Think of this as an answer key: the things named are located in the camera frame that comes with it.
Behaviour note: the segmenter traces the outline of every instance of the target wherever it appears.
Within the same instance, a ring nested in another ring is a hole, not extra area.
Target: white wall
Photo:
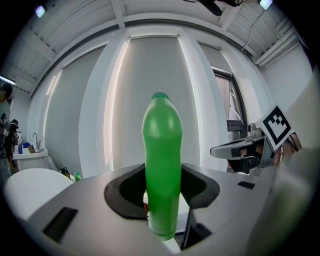
[[[31,100],[21,94],[14,93],[13,103],[11,105],[10,121],[16,119],[19,122],[18,132],[22,132],[22,142],[28,141],[28,116]]]
[[[151,97],[166,93],[179,113],[181,161],[200,164],[195,99],[188,67],[177,38],[131,40],[121,66],[113,107],[112,153],[115,169],[145,162],[142,124]]]
[[[274,100],[285,112],[301,95],[312,77],[309,60],[301,45],[270,66],[262,67],[261,72]]]
[[[81,105],[78,141],[81,168],[82,171],[88,171],[87,175],[83,174],[84,177],[113,170],[112,117],[122,60],[130,37],[150,35],[180,35],[178,40],[187,62],[196,106],[199,165],[225,171],[227,162],[212,157],[210,148],[228,142],[228,133],[217,81],[197,41],[222,49],[221,52],[239,83],[249,122],[255,122],[270,107],[269,101],[272,100],[268,95],[268,88],[264,87],[260,71],[242,53],[219,37],[173,25],[136,26],[101,35],[70,53],[48,74],[32,98],[32,114],[28,119],[29,131],[37,132],[39,139],[43,140],[43,127],[47,118],[45,109],[50,98],[46,92],[52,77],[58,75],[65,65],[78,56],[108,43],[91,72]]]

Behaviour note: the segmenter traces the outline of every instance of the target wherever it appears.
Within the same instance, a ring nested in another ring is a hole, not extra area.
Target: white chair
[[[63,174],[33,168],[12,175],[4,185],[3,195],[12,213],[27,220],[37,209],[73,184]]]

